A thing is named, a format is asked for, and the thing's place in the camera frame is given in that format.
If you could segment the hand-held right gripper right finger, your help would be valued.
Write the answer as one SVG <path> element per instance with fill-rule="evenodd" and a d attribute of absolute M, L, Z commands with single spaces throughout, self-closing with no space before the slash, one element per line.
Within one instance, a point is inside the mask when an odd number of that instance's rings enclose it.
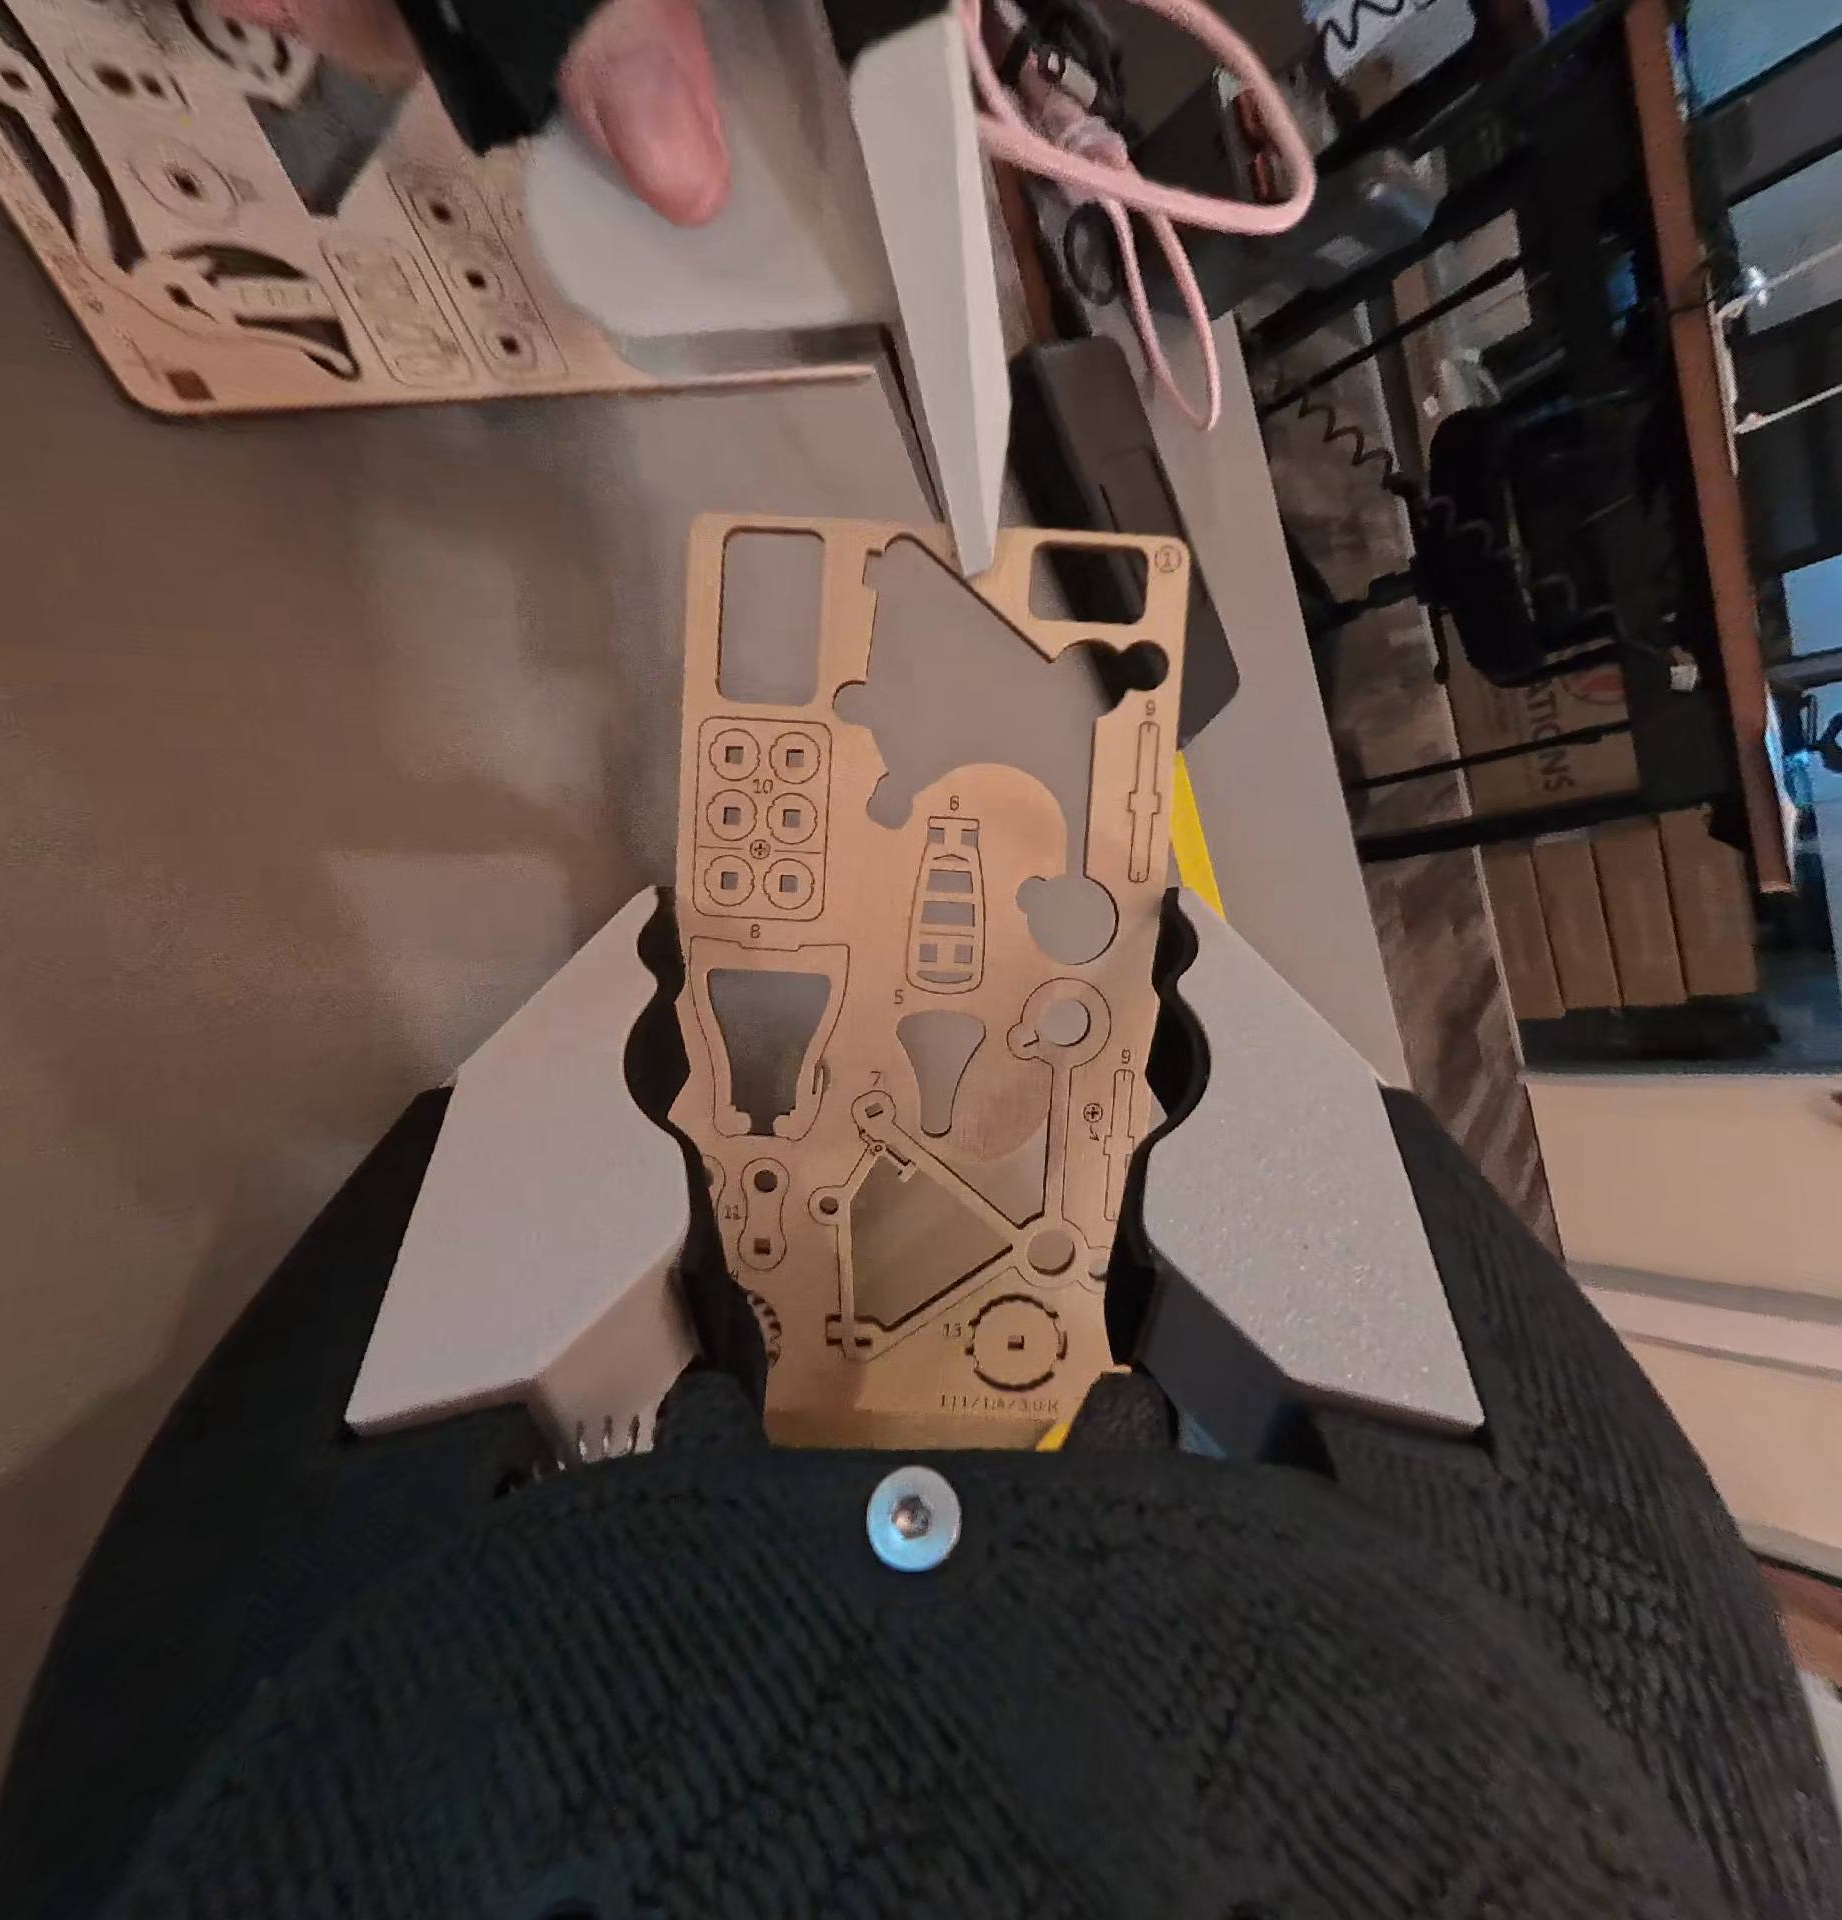
<path fill-rule="evenodd" d="M 1387 1085 L 1194 892 L 1171 892 L 1113 1357 L 1185 1450 L 1324 1465 L 1319 1416 L 1471 1441 L 1471 1383 Z"/>

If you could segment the narrow wooden parts sheet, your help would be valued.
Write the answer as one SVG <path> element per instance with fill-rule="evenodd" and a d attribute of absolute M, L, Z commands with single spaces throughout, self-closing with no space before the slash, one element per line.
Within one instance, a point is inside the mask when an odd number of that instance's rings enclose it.
<path fill-rule="evenodd" d="M 669 1118 L 800 1447 L 1036 1447 L 1113 1369 L 1194 554 L 697 516 Z"/>

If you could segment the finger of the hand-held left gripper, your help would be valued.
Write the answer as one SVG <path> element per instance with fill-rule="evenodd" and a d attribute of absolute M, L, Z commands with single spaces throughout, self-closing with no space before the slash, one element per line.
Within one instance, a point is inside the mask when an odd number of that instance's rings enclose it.
<path fill-rule="evenodd" d="M 846 3 L 850 111 L 891 270 L 908 402 L 961 575 L 992 564 L 1008 341 L 958 3 Z"/>

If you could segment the cardboard box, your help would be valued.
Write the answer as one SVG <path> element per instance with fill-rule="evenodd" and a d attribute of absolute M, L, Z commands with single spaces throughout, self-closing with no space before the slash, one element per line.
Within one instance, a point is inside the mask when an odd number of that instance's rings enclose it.
<path fill-rule="evenodd" d="M 1628 723 L 1624 679 L 1615 663 L 1560 672 L 1530 688 L 1496 688 L 1454 647 L 1449 703 L 1461 756 L 1499 756 L 1466 772 L 1470 803 L 1482 815 L 1600 799 L 1640 786 L 1628 732 L 1567 740 L 1591 726 Z"/>

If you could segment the person's left hand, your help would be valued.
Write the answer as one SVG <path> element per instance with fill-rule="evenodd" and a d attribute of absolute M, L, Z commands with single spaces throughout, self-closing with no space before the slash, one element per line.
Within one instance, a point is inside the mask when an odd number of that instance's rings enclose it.
<path fill-rule="evenodd" d="M 601 3 L 558 67 L 558 101 L 659 219 L 677 229 L 718 219 L 731 152 L 695 3 Z"/>

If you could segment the flat black box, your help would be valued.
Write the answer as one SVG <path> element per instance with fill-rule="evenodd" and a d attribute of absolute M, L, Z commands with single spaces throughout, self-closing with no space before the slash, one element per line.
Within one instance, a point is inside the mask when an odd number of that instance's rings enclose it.
<path fill-rule="evenodd" d="M 1115 341 L 1044 345 L 1012 357 L 1011 465 L 1036 527 L 1185 542 L 1137 373 Z M 1054 581 L 1074 619 L 1130 626 L 1147 606 L 1147 575 L 1133 556 L 1057 546 Z M 1185 751 L 1242 690 L 1201 564 L 1194 564 L 1184 639 L 1181 748 Z"/>

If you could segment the yellow tape strip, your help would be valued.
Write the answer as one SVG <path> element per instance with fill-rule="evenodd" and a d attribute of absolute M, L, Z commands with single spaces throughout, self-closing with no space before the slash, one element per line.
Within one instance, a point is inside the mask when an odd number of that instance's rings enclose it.
<path fill-rule="evenodd" d="M 1173 756 L 1173 871 L 1184 894 L 1194 894 L 1217 921 L 1225 914 L 1221 876 L 1209 858 L 1208 825 L 1197 805 L 1185 751 Z"/>

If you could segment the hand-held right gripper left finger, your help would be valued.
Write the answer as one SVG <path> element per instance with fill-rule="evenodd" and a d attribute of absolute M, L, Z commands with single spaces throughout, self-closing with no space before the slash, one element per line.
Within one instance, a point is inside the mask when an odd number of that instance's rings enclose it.
<path fill-rule="evenodd" d="M 457 1073 L 352 1431 L 520 1404 L 550 1443 L 653 1441 L 695 1361 L 687 1159 L 626 1073 L 658 914 L 630 899 Z"/>

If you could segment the black metal rack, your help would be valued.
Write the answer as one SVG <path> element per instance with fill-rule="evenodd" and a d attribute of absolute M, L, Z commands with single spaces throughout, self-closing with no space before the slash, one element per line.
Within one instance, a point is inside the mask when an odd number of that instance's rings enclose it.
<path fill-rule="evenodd" d="M 1593 3 L 1545 47 L 1478 75 L 1454 58 L 1454 82 L 1435 82 L 1438 111 L 1379 108 L 1324 152 L 1319 185 L 1346 179 L 1373 152 L 1429 155 L 1488 137 L 1438 201 L 1435 219 L 1324 290 L 1306 290 L 1243 325 L 1251 362 L 1272 372 L 1353 308 L 1394 290 L 1403 270 L 1511 219 L 1516 248 L 1449 300 L 1312 379 L 1277 389 L 1258 414 L 1324 417 L 1351 458 L 1376 471 L 1411 527 L 1411 564 L 1376 575 L 1359 597 L 1324 587 L 1291 542 L 1291 569 L 1319 666 L 1324 703 L 1337 696 L 1341 635 L 1376 612 L 1414 606 L 1432 619 L 1438 682 L 1461 656 L 1496 688 L 1530 688 L 1569 670 L 1615 663 L 1640 786 L 1600 799 L 1470 815 L 1355 843 L 1362 867 L 1438 852 L 1535 848 L 1607 824 L 1705 809 L 1710 829 L 1741 849 L 1753 883 L 1793 886 L 1777 825 L 1777 781 L 1762 743 L 1769 675 L 1758 648 L 1753 590 L 1741 538 L 1714 520 L 1741 511 L 1725 450 L 1693 421 L 1693 338 L 1678 321 L 1676 243 L 1656 213 L 1656 167 L 1684 193 L 1676 219 L 1691 248 L 1693 179 L 1676 118 L 1669 63 L 1641 70 L 1634 31 L 1650 3 Z M 1533 362 L 1511 373 L 1501 398 L 1452 414 L 1411 471 L 1387 444 L 1327 408 L 1353 368 L 1396 351 L 1482 293 L 1522 280 Z M 1461 756 L 1353 781 L 1351 791 L 1466 780 L 1511 758 Z"/>

